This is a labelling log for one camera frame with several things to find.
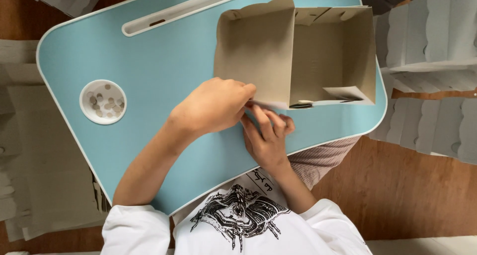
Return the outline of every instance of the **cardboard box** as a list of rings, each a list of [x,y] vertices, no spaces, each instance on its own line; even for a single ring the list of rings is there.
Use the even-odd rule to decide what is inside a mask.
[[[214,76],[256,85],[255,101],[279,109],[373,105],[374,44],[371,8],[272,0],[220,16]]]

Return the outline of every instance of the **hand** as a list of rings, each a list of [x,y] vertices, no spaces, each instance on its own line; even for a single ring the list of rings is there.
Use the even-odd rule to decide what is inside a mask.
[[[198,136],[224,130],[240,121],[255,91],[252,84],[212,78],[177,105],[169,120]]]
[[[258,105],[253,105],[250,111],[259,123],[262,134],[244,114],[241,122],[247,151],[273,178],[289,172],[291,167],[285,150],[285,136],[295,130],[293,119],[283,114],[278,116],[274,111],[262,109]]]

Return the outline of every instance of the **sleeve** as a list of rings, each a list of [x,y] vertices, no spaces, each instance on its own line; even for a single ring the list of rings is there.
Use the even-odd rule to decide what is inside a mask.
[[[101,255],[165,255],[169,218],[152,206],[114,206],[103,226]]]
[[[336,254],[372,254],[355,225],[332,201],[321,199],[300,216]]]

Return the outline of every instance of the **wooden floor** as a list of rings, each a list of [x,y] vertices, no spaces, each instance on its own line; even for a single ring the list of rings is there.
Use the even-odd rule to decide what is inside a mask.
[[[100,0],[95,9],[123,0]],[[38,40],[50,27],[69,20],[33,0],[0,0],[0,39]],[[440,99],[474,97],[474,92],[400,93]],[[477,234],[477,166],[433,157],[363,136],[340,166],[315,186],[317,198],[338,203],[366,240]],[[101,228],[42,235],[9,243],[0,222],[0,254],[8,251],[57,253],[98,251]]]

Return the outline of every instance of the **blue lap desk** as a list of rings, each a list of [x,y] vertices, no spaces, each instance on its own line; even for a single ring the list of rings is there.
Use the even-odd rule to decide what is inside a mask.
[[[213,75],[217,21],[224,11],[271,0],[227,2],[133,37],[123,24],[188,0],[129,0],[60,24],[41,39],[37,62],[42,76],[93,173],[111,201],[124,171],[158,131],[170,111]],[[294,0],[296,7],[360,5],[360,0]],[[87,83],[105,79],[127,97],[124,117],[112,125],[87,119],[79,95]],[[383,81],[376,70],[374,106],[330,105],[282,112],[296,131],[287,152],[376,127],[386,111]],[[170,215],[257,164],[247,153],[240,124],[192,143],[171,168],[152,205]]]

